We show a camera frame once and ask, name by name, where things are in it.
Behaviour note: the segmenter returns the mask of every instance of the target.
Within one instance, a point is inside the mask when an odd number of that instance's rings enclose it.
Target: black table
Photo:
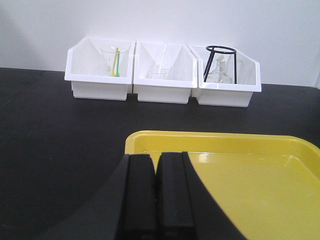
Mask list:
[[[0,239],[27,240],[106,182],[139,130],[290,135],[320,147],[320,90],[262,85],[247,108],[74,99],[64,72],[0,68]]]

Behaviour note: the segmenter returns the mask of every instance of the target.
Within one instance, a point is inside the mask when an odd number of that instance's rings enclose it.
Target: white wall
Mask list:
[[[319,0],[2,0],[0,67],[64,71],[82,37],[234,47],[263,83],[314,87]]]

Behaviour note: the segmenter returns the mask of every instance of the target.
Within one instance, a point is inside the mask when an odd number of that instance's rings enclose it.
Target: glass beaker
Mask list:
[[[121,76],[121,63],[124,60],[127,49],[120,47],[107,47],[100,48],[101,55],[103,56],[103,68],[107,76],[120,77]]]

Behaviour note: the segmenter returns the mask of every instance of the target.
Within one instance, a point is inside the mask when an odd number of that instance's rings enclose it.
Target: plastic tray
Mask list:
[[[188,151],[201,180],[250,240],[320,239],[320,149],[292,136],[138,131],[126,154]]]
[[[210,52],[205,46],[188,45],[197,58],[198,88],[192,90],[200,105],[247,107],[254,92],[261,92],[260,64],[237,50],[237,84],[204,82]]]
[[[186,45],[137,42],[134,58],[133,93],[138,101],[187,104],[197,84],[197,58]],[[160,62],[171,68],[167,79],[150,76]]]
[[[110,76],[102,51],[115,47],[126,50],[119,56],[119,77]],[[127,94],[132,93],[134,50],[134,41],[94,37],[85,37],[71,47],[67,54],[64,79],[71,81],[73,96],[125,101]]]

